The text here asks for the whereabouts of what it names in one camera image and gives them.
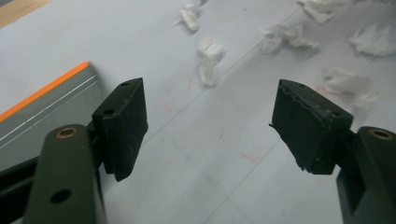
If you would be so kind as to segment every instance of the wooden surface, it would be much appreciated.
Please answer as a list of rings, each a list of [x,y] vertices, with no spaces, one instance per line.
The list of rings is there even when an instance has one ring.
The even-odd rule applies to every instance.
[[[13,0],[0,7],[0,28],[46,5],[50,0]]]

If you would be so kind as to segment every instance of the white table surface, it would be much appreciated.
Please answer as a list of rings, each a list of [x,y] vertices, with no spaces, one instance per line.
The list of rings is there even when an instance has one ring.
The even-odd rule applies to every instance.
[[[108,223],[342,223],[338,169],[302,172],[268,123],[280,78],[314,89],[323,69],[341,67],[370,76],[381,92],[355,125],[396,132],[396,56],[359,55],[347,43],[373,23],[396,24],[396,5],[352,2],[318,25],[294,0],[212,0],[192,35],[177,18],[188,0],[53,0],[0,29],[0,112],[83,61],[106,92],[143,77],[149,131],[133,174],[103,177]],[[263,55],[259,29],[280,23],[304,24],[320,52]],[[197,71],[205,36],[226,50],[214,89]]]

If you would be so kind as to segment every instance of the orange edge strip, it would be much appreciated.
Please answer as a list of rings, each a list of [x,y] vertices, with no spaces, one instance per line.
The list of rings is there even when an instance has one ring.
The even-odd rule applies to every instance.
[[[33,93],[32,95],[26,97],[24,100],[20,101],[19,103],[15,104],[12,106],[10,109],[8,109],[6,112],[3,114],[0,114],[0,122],[3,122],[5,119],[11,117],[13,114],[17,113],[36,99],[40,98],[42,95],[46,94],[47,92],[53,90],[55,87],[61,85],[63,82],[65,82],[67,79],[70,77],[75,76],[77,73],[79,73],[81,70],[85,69],[90,65],[89,62],[83,62],[73,68],[72,70],[68,71],[67,73],[63,74],[61,77],[56,78],[53,80],[50,84],[47,86],[41,88],[39,91]]]

